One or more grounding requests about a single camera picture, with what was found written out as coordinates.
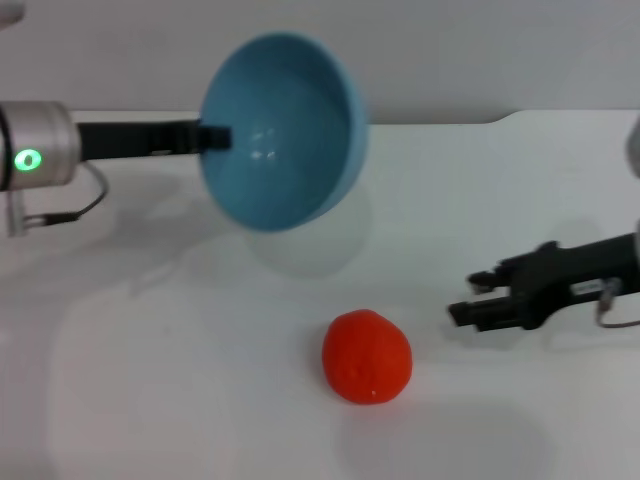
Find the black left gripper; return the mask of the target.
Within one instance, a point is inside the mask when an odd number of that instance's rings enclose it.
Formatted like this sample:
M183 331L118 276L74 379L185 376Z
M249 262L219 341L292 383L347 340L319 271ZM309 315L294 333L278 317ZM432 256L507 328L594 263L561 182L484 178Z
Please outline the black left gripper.
M229 127L196 121L82 122L77 124L83 161L197 154L232 147Z

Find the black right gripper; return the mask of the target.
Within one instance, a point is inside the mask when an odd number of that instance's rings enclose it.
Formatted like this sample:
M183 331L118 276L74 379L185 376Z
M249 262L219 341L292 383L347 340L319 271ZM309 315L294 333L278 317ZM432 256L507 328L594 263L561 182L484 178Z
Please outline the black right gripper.
M535 330L563 308L637 293L636 236L629 233L571 248L546 242L501 261L493 270L470 274L467 282L473 292L508 287L509 296L449 305L457 327Z

